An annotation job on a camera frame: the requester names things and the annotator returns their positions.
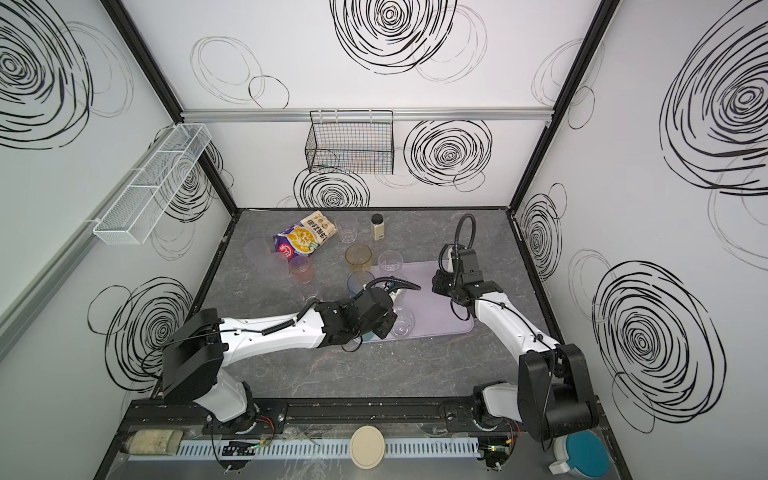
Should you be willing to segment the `clear ribbed glass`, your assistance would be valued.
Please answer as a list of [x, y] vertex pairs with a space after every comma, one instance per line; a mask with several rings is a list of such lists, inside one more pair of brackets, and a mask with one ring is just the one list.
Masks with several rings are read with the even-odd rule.
[[336, 219], [336, 227], [340, 240], [344, 244], [353, 244], [358, 235], [358, 221], [354, 215], [339, 215]]

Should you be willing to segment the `blue drinking glass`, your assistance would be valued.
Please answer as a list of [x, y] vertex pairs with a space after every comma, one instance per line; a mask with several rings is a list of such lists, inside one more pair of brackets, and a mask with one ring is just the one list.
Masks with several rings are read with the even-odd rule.
[[351, 297], [360, 293], [365, 286], [373, 281], [375, 276], [365, 270], [359, 270], [352, 272], [347, 278], [347, 290]]

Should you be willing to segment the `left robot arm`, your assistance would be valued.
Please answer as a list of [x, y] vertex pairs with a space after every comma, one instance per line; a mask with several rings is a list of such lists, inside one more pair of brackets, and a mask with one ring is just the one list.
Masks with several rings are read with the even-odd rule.
[[201, 310], [161, 346], [163, 399], [194, 403], [231, 431], [247, 432], [260, 409], [227, 366], [279, 351], [345, 346], [369, 333], [383, 339], [396, 320], [397, 296], [395, 283], [381, 279], [345, 300], [312, 299], [296, 313], [237, 319]]

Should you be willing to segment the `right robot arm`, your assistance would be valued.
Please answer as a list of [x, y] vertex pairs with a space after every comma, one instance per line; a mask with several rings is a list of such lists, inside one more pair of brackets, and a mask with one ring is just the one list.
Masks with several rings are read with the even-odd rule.
[[486, 281], [474, 250], [445, 245], [438, 256], [432, 291], [466, 310], [465, 321], [485, 325], [516, 361], [514, 384], [497, 381], [474, 390], [477, 423], [521, 423], [545, 442], [596, 427], [597, 401], [585, 357], [529, 321], [494, 281]]

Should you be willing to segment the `yellow drinking glass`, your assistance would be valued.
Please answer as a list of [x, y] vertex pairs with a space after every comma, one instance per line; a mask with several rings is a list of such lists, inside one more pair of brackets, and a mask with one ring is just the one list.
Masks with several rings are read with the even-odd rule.
[[355, 243], [350, 245], [344, 254], [349, 272], [369, 271], [371, 268], [373, 252], [366, 244]]

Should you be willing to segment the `lilac plastic tray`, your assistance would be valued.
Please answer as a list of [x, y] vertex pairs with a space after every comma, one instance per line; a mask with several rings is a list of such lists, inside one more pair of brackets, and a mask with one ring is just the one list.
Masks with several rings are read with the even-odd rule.
[[437, 269], [436, 261], [411, 262], [404, 263], [402, 269], [394, 275], [421, 286], [419, 291], [409, 290], [402, 300], [394, 303], [395, 307], [408, 308], [415, 315], [416, 324], [408, 338], [394, 338], [389, 333], [380, 339], [374, 333], [368, 333], [363, 336], [363, 342], [391, 342], [471, 332], [474, 323], [465, 320], [466, 311], [454, 306], [448, 297], [432, 292], [431, 280]]

